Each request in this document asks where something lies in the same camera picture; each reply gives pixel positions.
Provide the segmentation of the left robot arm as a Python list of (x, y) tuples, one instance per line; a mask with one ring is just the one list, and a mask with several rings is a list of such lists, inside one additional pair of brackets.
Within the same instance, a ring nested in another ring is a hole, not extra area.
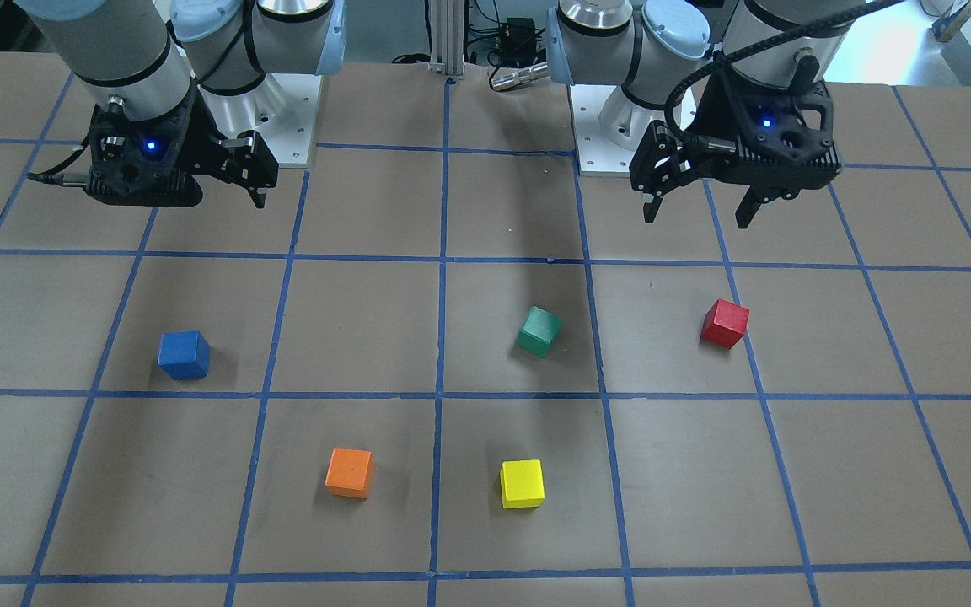
[(698, 180), (744, 185), (761, 207), (839, 175), (826, 67), (860, 1), (560, 1), (550, 79), (570, 86), (587, 169), (625, 175), (645, 222)]

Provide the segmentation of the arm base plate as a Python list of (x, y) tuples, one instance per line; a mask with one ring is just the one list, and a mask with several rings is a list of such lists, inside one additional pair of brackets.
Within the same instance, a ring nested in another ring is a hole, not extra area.
[(633, 104), (619, 85), (572, 85), (569, 100), (579, 174), (628, 177), (644, 131), (664, 114)]
[(257, 131), (282, 168), (307, 169), (324, 80), (317, 74), (266, 74), (247, 93), (220, 95), (201, 89), (200, 94), (223, 135)]

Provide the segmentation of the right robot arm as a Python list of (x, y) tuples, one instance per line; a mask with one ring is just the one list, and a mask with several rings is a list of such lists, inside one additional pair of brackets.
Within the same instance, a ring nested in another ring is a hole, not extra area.
[(200, 175), (257, 208), (278, 181), (266, 128), (293, 114), (277, 74), (338, 73), (343, 1), (22, 1), (94, 100), (64, 161), (27, 180), (105, 205), (195, 207)]

